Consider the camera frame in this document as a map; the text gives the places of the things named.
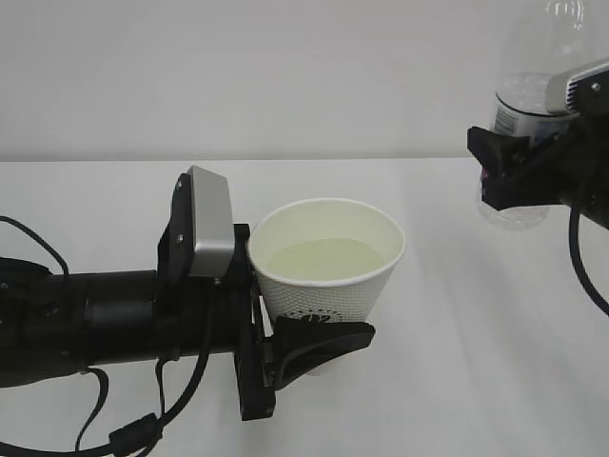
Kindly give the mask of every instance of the white paper cup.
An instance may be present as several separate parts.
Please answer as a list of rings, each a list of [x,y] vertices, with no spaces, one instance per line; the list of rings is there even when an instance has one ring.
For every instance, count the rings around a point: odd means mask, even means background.
[[[284,316],[364,322],[404,249],[403,230],[390,216],[340,198],[276,209],[248,243],[271,321]],[[318,268],[316,261],[321,262]]]

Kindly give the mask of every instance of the white tabletop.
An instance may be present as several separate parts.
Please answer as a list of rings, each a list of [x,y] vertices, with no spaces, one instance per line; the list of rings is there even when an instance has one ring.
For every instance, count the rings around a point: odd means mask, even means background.
[[[154,268],[186,162],[2,164],[0,213],[39,230],[73,272]],[[212,356],[187,410],[153,455],[588,456],[609,453],[609,319],[567,255],[567,211],[509,233],[487,225],[469,159],[207,162],[230,182],[236,222],[278,206],[342,196],[387,211],[408,249],[370,322],[377,336],[321,377],[278,393],[272,419],[241,423],[231,357]],[[609,249],[582,229],[594,281]],[[52,261],[0,228],[3,256]],[[167,368],[168,402],[193,360]],[[153,364],[109,367],[108,404],[84,446],[158,410]],[[95,401],[92,377],[0,391],[0,440],[69,449]]]

